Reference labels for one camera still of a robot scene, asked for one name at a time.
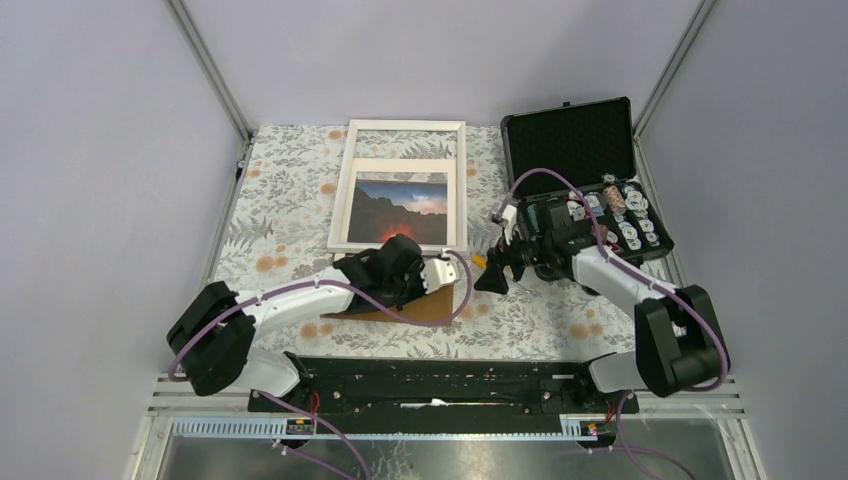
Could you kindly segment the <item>brown frame backing board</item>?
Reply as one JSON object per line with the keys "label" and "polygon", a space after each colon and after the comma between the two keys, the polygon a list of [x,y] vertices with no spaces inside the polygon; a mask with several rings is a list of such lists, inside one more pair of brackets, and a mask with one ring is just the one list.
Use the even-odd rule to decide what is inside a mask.
{"label": "brown frame backing board", "polygon": [[[449,316],[453,312],[454,286],[445,286],[440,290],[426,295],[410,304],[403,310],[398,311],[391,307],[390,310],[396,314],[423,323],[425,326],[434,325],[438,320]],[[326,314],[323,318],[345,319],[354,321],[399,323],[399,320],[382,311],[374,311],[360,314]]]}

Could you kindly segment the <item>sunset landscape photo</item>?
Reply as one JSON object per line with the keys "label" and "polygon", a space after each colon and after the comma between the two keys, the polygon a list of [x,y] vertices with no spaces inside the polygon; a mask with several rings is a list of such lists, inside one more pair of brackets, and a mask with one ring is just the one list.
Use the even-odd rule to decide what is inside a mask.
{"label": "sunset landscape photo", "polygon": [[466,178],[457,159],[345,157],[327,249],[354,253],[402,234],[426,255],[467,250]]}

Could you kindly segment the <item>white picture frame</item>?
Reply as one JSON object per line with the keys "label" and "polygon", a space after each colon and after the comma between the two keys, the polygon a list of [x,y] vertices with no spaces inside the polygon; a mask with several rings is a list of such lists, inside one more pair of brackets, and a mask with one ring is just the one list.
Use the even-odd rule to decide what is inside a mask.
{"label": "white picture frame", "polygon": [[356,253],[404,234],[426,256],[445,248],[467,252],[465,127],[464,121],[351,120],[327,249]]}

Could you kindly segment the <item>yellow handled screwdriver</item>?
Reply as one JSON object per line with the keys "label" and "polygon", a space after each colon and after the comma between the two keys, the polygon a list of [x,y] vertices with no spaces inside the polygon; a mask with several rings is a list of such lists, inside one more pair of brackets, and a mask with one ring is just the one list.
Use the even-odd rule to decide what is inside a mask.
{"label": "yellow handled screwdriver", "polygon": [[485,270],[488,266],[487,259],[485,257],[481,256],[481,255],[477,255],[477,254],[472,255],[471,261],[473,262],[474,265],[476,265],[477,267],[479,267],[482,270]]}

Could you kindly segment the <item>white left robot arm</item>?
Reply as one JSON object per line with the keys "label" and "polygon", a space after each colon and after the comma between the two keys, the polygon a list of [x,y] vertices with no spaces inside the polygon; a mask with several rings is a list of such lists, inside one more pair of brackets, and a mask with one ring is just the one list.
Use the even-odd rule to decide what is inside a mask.
{"label": "white left robot arm", "polygon": [[323,315],[355,316],[403,306],[425,293],[421,247],[398,234],[377,249],[344,257],[312,276],[268,291],[237,292],[206,285],[166,335],[175,355],[169,374],[183,370],[199,396],[230,386],[271,393],[288,411],[309,401],[310,385],[292,360],[255,347],[260,337]]}

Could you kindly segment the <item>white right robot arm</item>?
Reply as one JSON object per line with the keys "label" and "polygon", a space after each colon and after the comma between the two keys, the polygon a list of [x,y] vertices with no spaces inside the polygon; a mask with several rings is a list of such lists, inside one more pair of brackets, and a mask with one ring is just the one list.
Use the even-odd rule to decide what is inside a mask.
{"label": "white right robot arm", "polygon": [[658,397],[707,391],[724,382],[730,360],[708,293],[647,275],[605,245],[602,228],[571,222],[535,235],[522,232],[515,206],[496,206],[490,219],[501,228],[474,287],[505,294],[511,269],[519,281],[527,268],[548,269],[595,291],[628,314],[631,350],[589,361],[588,375],[573,386],[575,402],[597,412],[624,390],[647,389]]}

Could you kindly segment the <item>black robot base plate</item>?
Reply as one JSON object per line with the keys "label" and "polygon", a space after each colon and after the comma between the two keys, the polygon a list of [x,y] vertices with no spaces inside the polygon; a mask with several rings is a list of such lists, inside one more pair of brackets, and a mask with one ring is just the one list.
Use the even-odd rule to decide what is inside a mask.
{"label": "black robot base plate", "polygon": [[504,399],[519,404],[536,404],[546,391],[560,396],[567,406],[593,411],[601,405],[623,412],[629,398],[621,391],[602,393],[594,389],[588,363],[499,362],[469,360],[379,360],[297,356],[289,354],[299,381],[277,400],[257,389],[249,391],[292,412],[305,406],[306,414],[318,410],[314,397],[332,390],[352,397],[355,404],[366,401],[450,402]]}

